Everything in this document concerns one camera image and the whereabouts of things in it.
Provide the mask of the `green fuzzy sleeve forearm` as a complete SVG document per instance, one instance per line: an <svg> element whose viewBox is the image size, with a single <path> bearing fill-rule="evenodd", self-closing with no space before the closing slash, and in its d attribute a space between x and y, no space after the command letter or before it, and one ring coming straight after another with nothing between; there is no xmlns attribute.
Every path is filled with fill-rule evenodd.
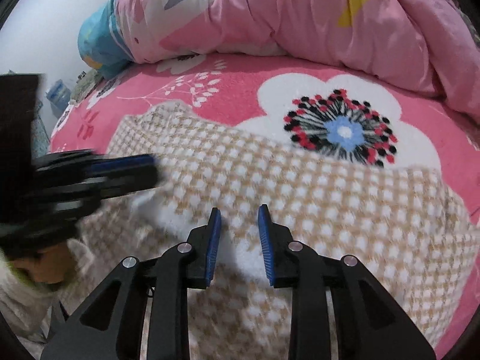
<svg viewBox="0 0 480 360"><path fill-rule="evenodd" d="M40 286L32 279L30 272L24 267L17 267L15 261L29 263L34 267L39 263L39 258L37 256L27 256L14 258L13 261L10 261L3 250L1 250L1 288L5 291L13 288L26 288L39 291Z"/></svg>

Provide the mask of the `person's left hand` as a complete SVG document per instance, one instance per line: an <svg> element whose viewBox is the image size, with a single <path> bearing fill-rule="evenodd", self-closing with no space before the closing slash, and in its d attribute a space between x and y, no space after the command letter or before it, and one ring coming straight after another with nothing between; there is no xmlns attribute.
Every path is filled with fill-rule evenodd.
<svg viewBox="0 0 480 360"><path fill-rule="evenodd" d="M66 241L39 250L35 258L17 258L10 264L32 282L42 284L59 284L76 269L75 258Z"/></svg>

